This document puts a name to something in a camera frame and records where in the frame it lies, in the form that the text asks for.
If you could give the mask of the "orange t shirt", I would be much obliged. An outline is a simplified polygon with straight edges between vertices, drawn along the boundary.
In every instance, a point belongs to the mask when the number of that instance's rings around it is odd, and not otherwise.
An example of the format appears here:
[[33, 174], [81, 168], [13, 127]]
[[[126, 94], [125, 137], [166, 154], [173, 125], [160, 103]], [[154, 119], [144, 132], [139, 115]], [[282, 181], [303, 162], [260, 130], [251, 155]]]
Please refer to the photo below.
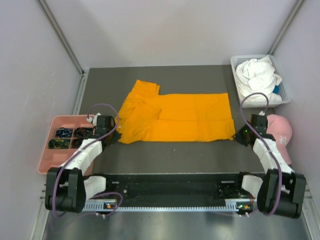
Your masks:
[[212, 142], [236, 133], [228, 93], [160, 94], [137, 80], [116, 117], [120, 142]]

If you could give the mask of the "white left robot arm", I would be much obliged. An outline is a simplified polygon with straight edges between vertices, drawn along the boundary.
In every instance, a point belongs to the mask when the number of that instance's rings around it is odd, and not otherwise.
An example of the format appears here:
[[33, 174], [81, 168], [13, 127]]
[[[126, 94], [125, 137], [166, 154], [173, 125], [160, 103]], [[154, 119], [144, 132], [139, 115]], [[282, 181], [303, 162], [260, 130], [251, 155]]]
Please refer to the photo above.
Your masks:
[[95, 195], [109, 198], [114, 191], [104, 176], [85, 176], [92, 162], [106, 147], [120, 139], [112, 116], [96, 114], [88, 118], [92, 127], [75, 129], [81, 133], [77, 150], [59, 167], [51, 167], [46, 175], [45, 208], [53, 212], [80, 213], [87, 200]]

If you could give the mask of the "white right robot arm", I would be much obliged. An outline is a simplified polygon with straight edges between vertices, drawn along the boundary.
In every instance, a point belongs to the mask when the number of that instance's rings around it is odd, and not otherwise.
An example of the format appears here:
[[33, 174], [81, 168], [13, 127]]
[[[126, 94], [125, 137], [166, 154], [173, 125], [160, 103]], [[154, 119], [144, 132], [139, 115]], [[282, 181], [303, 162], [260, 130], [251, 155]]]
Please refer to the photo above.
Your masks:
[[292, 138], [289, 121], [280, 115], [252, 114], [234, 140], [250, 146], [258, 156], [265, 176], [240, 172], [233, 192], [239, 198], [251, 194], [258, 210], [265, 215], [297, 219], [302, 212], [307, 180], [291, 167], [287, 145]]

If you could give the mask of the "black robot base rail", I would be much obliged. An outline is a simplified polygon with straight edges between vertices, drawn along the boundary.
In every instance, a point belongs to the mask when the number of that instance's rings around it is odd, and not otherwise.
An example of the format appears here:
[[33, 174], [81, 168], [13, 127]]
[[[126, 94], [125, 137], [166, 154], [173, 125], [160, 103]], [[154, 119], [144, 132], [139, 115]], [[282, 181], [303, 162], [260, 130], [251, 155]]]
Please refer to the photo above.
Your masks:
[[236, 173], [108, 174], [105, 192], [118, 192], [132, 209], [224, 207], [225, 200], [251, 196], [236, 184]]

